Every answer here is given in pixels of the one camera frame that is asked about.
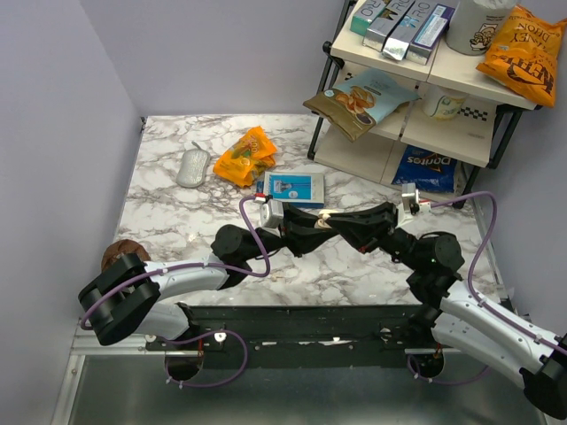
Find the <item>beige small earbud case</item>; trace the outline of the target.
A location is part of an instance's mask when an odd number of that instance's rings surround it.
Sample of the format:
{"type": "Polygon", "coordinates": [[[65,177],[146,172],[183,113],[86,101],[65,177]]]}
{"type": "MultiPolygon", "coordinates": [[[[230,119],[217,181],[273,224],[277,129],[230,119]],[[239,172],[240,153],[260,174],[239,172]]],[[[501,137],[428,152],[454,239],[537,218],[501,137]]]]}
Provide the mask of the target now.
{"type": "Polygon", "coordinates": [[[331,226],[327,223],[327,219],[330,217],[330,213],[326,210],[319,212],[317,220],[315,222],[315,228],[319,229],[331,229],[331,226]]]}

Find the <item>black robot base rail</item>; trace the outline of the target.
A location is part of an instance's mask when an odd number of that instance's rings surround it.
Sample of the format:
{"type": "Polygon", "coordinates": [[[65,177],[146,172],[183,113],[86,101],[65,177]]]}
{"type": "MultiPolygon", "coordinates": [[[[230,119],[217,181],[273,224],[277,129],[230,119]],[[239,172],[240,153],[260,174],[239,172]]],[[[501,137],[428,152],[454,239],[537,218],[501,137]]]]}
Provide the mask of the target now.
{"type": "Polygon", "coordinates": [[[176,366],[199,357],[208,369],[405,367],[415,358],[422,375],[445,366],[430,330],[417,324],[417,305],[199,306],[190,309],[185,345],[147,343],[176,366]]]}

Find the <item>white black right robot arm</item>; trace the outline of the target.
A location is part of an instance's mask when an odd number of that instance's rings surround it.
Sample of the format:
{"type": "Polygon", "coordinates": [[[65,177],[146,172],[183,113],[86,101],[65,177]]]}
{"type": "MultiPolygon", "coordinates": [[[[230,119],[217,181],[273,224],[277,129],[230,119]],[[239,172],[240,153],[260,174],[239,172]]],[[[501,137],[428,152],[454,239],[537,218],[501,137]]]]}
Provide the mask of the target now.
{"type": "Polygon", "coordinates": [[[421,317],[407,327],[413,344],[436,341],[465,352],[519,386],[540,411],[565,419],[565,337],[530,323],[475,290],[470,278],[461,278],[464,259],[455,235],[415,237],[404,230],[434,206],[384,203],[362,212],[323,212],[318,222],[355,250],[379,249],[411,269],[407,283],[423,305],[421,317]]]}

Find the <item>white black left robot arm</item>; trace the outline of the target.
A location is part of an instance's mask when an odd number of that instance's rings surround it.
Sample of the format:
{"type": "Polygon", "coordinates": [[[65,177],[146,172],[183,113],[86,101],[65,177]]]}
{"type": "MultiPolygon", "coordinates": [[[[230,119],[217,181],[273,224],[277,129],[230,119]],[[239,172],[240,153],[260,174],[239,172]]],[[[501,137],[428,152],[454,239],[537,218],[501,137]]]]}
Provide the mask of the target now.
{"type": "Polygon", "coordinates": [[[249,220],[243,227],[225,225],[217,231],[211,253],[200,259],[157,262],[126,252],[79,293],[84,311],[80,326],[93,331],[103,346],[146,334],[162,336],[178,350],[188,349],[197,330],[188,308],[168,305],[168,299],[269,276],[272,253],[287,249],[300,257],[336,236],[319,223],[319,217],[283,205],[276,218],[278,234],[249,220]]]}

